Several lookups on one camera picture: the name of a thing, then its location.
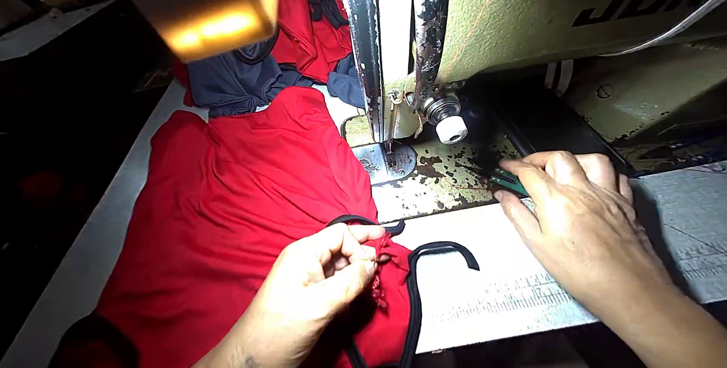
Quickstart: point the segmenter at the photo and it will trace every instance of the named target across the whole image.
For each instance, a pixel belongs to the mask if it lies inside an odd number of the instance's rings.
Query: tattoo
[[[245,368],[257,368],[258,365],[255,362],[255,359],[252,358],[252,356],[248,356],[245,358]]]

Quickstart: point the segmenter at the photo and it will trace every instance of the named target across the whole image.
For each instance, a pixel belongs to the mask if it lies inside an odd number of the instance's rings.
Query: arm
[[[501,165],[536,204],[533,215],[496,193],[528,248],[647,366],[725,366],[727,331],[673,284],[608,158],[547,152]]]
[[[194,366],[298,366],[323,329],[366,288],[381,226],[332,225],[289,244],[230,332]]]

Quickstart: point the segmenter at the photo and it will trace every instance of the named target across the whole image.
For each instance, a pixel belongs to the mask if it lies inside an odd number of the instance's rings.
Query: red garment
[[[336,3],[345,17],[341,1]],[[325,17],[312,21],[308,0],[279,0],[278,25],[280,36],[271,54],[278,63],[295,64],[306,77],[328,82],[338,61],[351,53],[348,26],[335,29]]]
[[[287,244],[340,215],[376,221],[368,174],[318,90],[293,86],[265,111],[209,124],[177,111],[151,145],[96,309],[131,340],[142,368],[187,367],[219,343]],[[409,251],[376,244],[392,256],[378,276],[386,307],[367,301],[372,315],[347,316],[370,318],[354,336],[369,366],[399,359],[409,323]],[[327,352],[349,365],[340,349]]]

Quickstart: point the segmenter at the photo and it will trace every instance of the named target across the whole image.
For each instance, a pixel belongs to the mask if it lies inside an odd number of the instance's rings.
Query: dark blue fabric
[[[290,86],[311,86],[293,67],[279,66],[272,55],[246,64],[231,51],[187,65],[192,100],[209,108],[211,119],[255,112]]]
[[[364,92],[361,91],[353,54],[339,61],[336,70],[328,76],[328,93],[346,104],[365,108]]]

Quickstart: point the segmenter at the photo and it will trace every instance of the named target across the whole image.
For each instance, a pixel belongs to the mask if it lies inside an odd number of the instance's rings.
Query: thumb
[[[313,290],[315,298],[326,305],[331,315],[338,313],[358,297],[374,278],[375,261],[350,260],[350,265],[338,270],[333,276],[309,286]]]
[[[510,192],[498,190],[495,192],[495,198],[502,205],[505,216],[510,219],[515,229],[520,233],[523,242],[530,247],[530,242],[536,241],[542,234],[538,219],[517,196]]]

